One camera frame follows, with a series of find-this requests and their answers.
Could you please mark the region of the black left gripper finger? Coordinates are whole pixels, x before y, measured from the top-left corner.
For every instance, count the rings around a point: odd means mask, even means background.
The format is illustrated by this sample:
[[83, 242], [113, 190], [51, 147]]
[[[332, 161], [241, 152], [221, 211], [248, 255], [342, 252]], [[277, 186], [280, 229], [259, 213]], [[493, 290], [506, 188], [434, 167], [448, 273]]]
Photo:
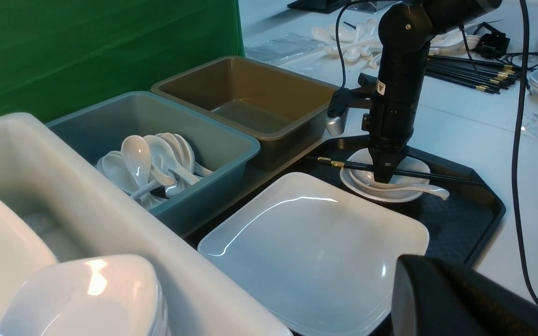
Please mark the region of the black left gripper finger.
[[538, 307], [468, 266], [405, 254], [391, 325], [395, 336], [538, 336]]

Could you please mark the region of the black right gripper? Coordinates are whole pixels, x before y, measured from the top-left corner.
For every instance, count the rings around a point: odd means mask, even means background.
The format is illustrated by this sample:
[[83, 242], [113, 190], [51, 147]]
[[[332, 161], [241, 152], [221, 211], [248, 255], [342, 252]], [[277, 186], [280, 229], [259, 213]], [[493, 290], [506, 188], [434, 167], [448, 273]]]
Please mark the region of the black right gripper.
[[389, 183], [394, 171], [408, 153], [412, 136], [412, 115], [370, 112], [367, 120], [368, 151], [376, 181]]

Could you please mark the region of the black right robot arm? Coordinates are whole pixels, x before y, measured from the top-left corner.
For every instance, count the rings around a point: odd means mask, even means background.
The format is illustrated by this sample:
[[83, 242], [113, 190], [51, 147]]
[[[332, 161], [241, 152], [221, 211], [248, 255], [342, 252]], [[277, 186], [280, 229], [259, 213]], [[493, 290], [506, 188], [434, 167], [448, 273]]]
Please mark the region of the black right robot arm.
[[366, 127], [376, 181], [388, 183], [408, 153], [431, 40], [499, 8], [499, 0], [404, 0], [380, 19], [382, 55]]

